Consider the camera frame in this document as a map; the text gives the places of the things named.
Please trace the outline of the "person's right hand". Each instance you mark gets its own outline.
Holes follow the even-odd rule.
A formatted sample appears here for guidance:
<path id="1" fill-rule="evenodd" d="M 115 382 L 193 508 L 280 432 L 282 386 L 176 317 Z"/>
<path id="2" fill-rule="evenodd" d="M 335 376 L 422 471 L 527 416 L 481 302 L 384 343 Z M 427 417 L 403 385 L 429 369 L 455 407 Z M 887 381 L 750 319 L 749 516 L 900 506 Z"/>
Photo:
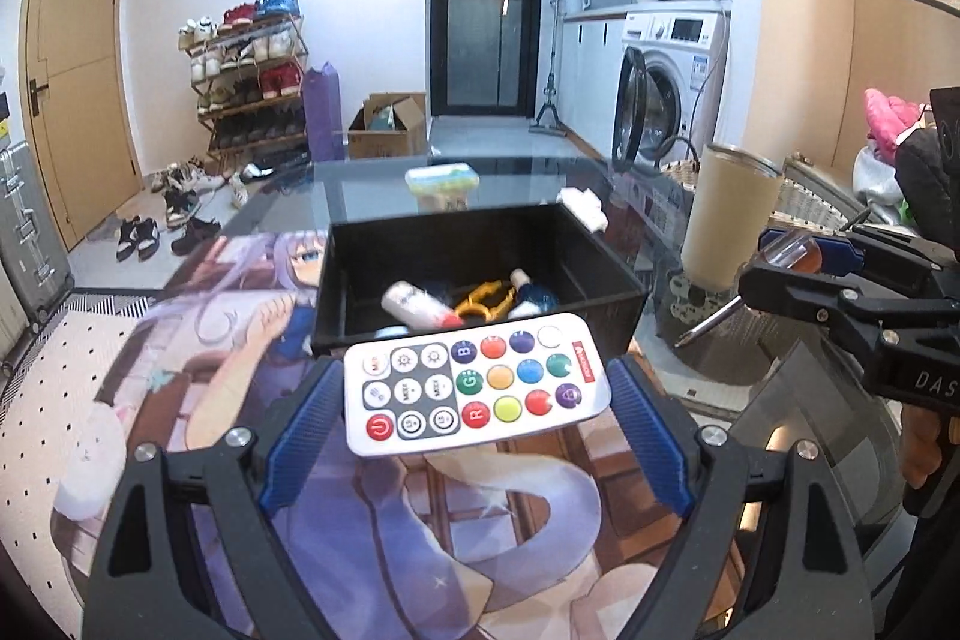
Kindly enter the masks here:
<path id="1" fill-rule="evenodd" d="M 909 404 L 901 408 L 900 468 L 913 489 L 921 489 L 926 479 L 939 470 L 939 435 L 939 414 Z"/>

